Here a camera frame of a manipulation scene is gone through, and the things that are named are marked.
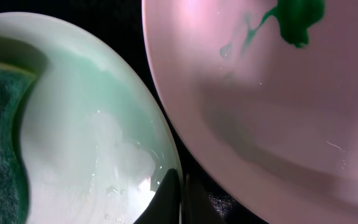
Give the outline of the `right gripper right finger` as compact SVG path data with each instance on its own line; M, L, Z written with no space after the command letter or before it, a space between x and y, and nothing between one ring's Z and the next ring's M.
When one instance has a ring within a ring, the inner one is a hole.
M215 211L200 181L190 174L185 178L184 204L187 224L226 224Z

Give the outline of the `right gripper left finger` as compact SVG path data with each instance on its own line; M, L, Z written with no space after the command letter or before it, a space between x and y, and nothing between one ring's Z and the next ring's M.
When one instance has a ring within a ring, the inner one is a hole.
M134 224L179 224L180 203L178 172L169 169L148 207Z

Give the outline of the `mint green plate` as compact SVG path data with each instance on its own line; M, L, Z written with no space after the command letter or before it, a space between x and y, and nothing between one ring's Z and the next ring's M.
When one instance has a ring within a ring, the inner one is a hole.
M64 177L56 168L43 167L37 178L38 186L45 190L40 200L47 206L56 205L58 215L66 215L68 223L134 223L130 203L135 193L149 186L136 183L131 175L150 174L143 164L145 151L152 145L138 145L129 128L109 129L101 118L91 116L89 106L81 104L79 108L84 112L84 121L79 123L73 116L68 126L84 143L68 143L67 148L70 152L82 146L95 148L95 166L86 178L75 172L75 162L69 164L69 174Z

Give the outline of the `green sponge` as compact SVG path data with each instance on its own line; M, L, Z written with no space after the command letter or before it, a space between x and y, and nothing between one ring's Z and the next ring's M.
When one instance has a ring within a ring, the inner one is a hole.
M37 76L0 62L0 223L25 223L29 185L21 159L22 107Z

